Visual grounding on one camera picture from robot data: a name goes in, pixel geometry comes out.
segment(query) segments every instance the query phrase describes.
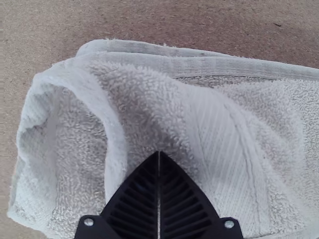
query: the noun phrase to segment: folded towel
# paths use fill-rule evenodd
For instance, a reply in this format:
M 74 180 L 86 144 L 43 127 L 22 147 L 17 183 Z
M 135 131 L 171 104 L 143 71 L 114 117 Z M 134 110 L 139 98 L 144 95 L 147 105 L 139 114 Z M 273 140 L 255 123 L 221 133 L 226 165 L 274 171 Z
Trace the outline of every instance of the folded towel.
M 95 40 L 35 75 L 8 216 L 71 239 L 154 151 L 245 238 L 319 237 L 319 70 Z

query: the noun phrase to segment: towel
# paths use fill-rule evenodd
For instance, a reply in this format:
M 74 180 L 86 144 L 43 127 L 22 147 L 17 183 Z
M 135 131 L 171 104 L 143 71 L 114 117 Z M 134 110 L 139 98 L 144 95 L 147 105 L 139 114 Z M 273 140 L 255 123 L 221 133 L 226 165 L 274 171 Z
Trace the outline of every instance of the towel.
M 94 40 L 36 74 L 21 113 L 8 216 L 72 239 L 154 151 L 245 238 L 319 237 L 319 70 Z

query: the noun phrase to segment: screw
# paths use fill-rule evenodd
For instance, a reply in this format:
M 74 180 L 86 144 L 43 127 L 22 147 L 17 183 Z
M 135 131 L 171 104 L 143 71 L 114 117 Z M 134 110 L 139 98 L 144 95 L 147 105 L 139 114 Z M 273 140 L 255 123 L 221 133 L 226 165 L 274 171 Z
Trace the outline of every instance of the screw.
M 94 221 L 91 218 L 87 218 L 84 220 L 84 224 L 87 225 L 88 227 L 91 227 L 91 226 L 93 226 Z
M 235 226 L 234 222 L 233 221 L 225 221 L 224 223 L 224 226 L 227 228 L 227 229 L 231 229 Z

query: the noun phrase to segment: black triangular object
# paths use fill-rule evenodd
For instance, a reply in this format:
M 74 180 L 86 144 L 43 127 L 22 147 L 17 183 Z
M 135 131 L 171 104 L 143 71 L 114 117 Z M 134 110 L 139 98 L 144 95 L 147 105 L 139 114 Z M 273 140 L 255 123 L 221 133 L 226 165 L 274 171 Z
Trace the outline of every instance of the black triangular object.
M 191 178 L 156 152 L 124 181 L 99 216 L 83 216 L 75 239 L 242 239 Z

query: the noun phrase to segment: floor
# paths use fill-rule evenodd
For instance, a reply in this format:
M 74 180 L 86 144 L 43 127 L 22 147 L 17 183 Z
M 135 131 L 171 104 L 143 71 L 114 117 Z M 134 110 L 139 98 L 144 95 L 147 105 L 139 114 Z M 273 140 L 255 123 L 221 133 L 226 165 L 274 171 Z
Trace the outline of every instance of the floor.
M 148 41 L 319 68 L 317 0 L 7 0 L 0 237 L 44 236 L 6 218 L 15 132 L 36 72 L 99 38 Z

